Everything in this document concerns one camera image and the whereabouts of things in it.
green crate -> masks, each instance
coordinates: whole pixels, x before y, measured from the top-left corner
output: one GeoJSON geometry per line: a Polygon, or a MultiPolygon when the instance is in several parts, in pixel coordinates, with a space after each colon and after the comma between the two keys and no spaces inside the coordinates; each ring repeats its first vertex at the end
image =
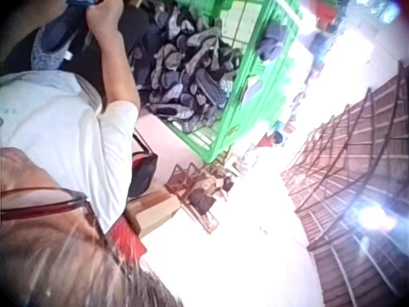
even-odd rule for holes
{"type": "MultiPolygon", "coordinates": [[[[288,4],[295,15],[300,15],[298,0],[282,1],[288,4]]],[[[298,26],[274,0],[179,0],[179,3],[194,5],[209,17],[219,16],[223,20],[223,40],[233,48],[241,48],[243,52],[233,92],[221,121],[213,127],[203,127],[190,134],[183,133],[178,122],[167,122],[169,128],[204,161],[212,162],[258,120],[266,116],[272,120],[280,115],[285,102],[284,76],[289,68],[287,53],[297,36],[298,26]],[[264,66],[255,51],[258,40],[271,20],[286,23],[289,35],[281,56],[264,66]],[[263,88],[251,101],[242,105],[243,89],[248,78],[255,75],[263,81],[263,88]]]]}

tiled floor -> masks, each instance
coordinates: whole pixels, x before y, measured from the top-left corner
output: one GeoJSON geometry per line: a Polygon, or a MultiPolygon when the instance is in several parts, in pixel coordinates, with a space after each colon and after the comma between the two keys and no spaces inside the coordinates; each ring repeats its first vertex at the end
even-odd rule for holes
{"type": "Polygon", "coordinates": [[[180,210],[142,239],[148,248],[143,261],[186,306],[323,306],[276,160],[266,153],[235,184],[229,201],[213,206],[220,226],[212,235],[180,210]]]}

bag strap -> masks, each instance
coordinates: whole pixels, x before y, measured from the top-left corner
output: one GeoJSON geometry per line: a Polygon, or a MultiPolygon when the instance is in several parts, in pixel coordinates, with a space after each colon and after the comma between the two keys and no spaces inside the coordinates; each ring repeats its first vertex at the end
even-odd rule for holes
{"type": "Polygon", "coordinates": [[[136,143],[138,143],[138,145],[140,147],[142,147],[144,152],[150,152],[153,153],[152,148],[150,148],[150,146],[147,144],[147,142],[145,141],[145,139],[141,136],[140,133],[138,133],[138,131],[136,131],[136,129],[134,129],[134,133],[132,135],[134,137],[134,140],[136,141],[136,143]]]}

